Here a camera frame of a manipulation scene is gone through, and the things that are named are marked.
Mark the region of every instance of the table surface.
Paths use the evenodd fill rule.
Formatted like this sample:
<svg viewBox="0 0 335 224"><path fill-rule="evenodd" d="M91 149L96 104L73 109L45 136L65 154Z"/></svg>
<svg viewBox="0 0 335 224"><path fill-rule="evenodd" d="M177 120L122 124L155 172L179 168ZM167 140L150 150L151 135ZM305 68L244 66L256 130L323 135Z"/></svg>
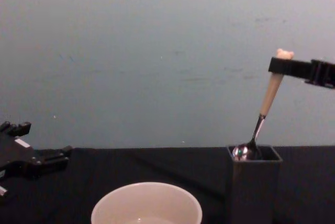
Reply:
<svg viewBox="0 0 335 224"><path fill-rule="evenodd" d="M335 147L275 149L284 163L273 223L333 223ZM110 191L155 181L191 192L202 206L203 224L222 224L225 157L225 148L74 149L64 171L2 181L11 195L0 205L0 223L89 224L95 204Z"/></svg>

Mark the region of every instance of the spoon handle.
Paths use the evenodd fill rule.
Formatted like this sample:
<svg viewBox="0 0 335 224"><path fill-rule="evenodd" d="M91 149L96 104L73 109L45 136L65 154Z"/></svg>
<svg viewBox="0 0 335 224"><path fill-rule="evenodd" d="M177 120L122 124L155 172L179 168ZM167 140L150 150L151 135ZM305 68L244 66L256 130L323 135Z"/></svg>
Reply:
<svg viewBox="0 0 335 224"><path fill-rule="evenodd" d="M293 52L285 51L282 49L277 50L277 58L291 60L294 56ZM267 86L267 91L262 103L260 114L266 116L269 113L270 107L276 96L278 88L283 80L284 75L272 73L270 76L270 81Z"/></svg>

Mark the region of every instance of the metal spoon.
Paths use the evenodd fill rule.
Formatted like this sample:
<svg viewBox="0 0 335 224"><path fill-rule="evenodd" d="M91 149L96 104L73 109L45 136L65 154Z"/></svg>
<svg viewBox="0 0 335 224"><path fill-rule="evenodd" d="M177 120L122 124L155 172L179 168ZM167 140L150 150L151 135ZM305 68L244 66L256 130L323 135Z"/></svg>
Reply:
<svg viewBox="0 0 335 224"><path fill-rule="evenodd" d="M277 50L277 58L291 60L293 56L293 52L285 51L282 49ZM233 149L232 156L235 160L245 161L262 159L262 154L259 148L256 146L256 140L264 123L264 120L270 110L274 97L276 96L278 88L283 80L283 77L284 75L281 74L271 74L269 85L267 87L267 91L261 107L261 112L258 117L252 139L248 143L238 145Z"/></svg>

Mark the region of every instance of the black cup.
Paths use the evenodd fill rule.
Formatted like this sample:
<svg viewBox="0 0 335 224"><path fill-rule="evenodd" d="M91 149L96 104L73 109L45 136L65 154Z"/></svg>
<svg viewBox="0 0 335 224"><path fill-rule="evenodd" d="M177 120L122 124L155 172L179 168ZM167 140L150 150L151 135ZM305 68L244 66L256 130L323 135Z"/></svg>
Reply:
<svg viewBox="0 0 335 224"><path fill-rule="evenodd" d="M283 162L269 145L258 146L263 160L236 161L227 147L226 218L228 224L271 224Z"/></svg>

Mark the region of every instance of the small white object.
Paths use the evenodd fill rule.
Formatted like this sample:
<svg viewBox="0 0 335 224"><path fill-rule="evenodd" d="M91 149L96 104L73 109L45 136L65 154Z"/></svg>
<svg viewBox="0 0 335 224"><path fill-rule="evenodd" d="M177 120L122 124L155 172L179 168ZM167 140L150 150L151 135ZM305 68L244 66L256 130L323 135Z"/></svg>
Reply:
<svg viewBox="0 0 335 224"><path fill-rule="evenodd" d="M277 49L277 58L291 60L294 57L293 51L286 51L283 49Z"/></svg>
<svg viewBox="0 0 335 224"><path fill-rule="evenodd" d="M0 178L4 177L4 176L5 176L5 173L6 173L6 170L2 170L2 171L0 172Z"/></svg>
<svg viewBox="0 0 335 224"><path fill-rule="evenodd" d="M16 139L15 142L18 143L18 144L20 144L21 146L23 146L23 147L25 147L25 148L30 147L30 145L29 145L28 143L24 142L24 141L21 140L21 139Z"/></svg>

